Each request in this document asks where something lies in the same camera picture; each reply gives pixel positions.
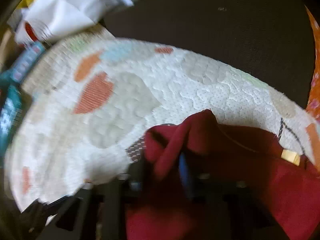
white quilted blanket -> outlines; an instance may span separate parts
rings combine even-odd
[[[130,146],[146,129],[207,108],[221,123],[280,134],[284,148],[314,162],[306,128],[316,121],[272,87],[214,59],[115,39],[100,27],[54,46],[22,89],[34,103],[6,156],[21,210],[71,194],[84,179],[106,182],[134,159]]]

crumpled white paper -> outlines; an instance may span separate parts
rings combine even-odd
[[[97,24],[116,0],[36,0],[20,22],[15,35],[18,44],[35,39],[54,42]]]

gold tag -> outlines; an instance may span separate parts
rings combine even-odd
[[[281,158],[297,166],[299,166],[300,164],[300,155],[290,150],[283,150],[281,154]]]

red cloth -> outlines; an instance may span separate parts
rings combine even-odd
[[[180,183],[177,158],[221,180],[245,181],[291,240],[307,240],[320,222],[320,179],[310,162],[297,167],[280,158],[276,136],[250,127],[219,125],[210,110],[177,126],[145,134],[151,164],[146,190],[127,212],[128,240],[201,239],[204,207],[191,204]]]

dark brown fabric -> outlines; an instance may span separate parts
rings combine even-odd
[[[142,0],[104,20],[117,37],[223,61],[306,107],[315,47],[301,0]]]

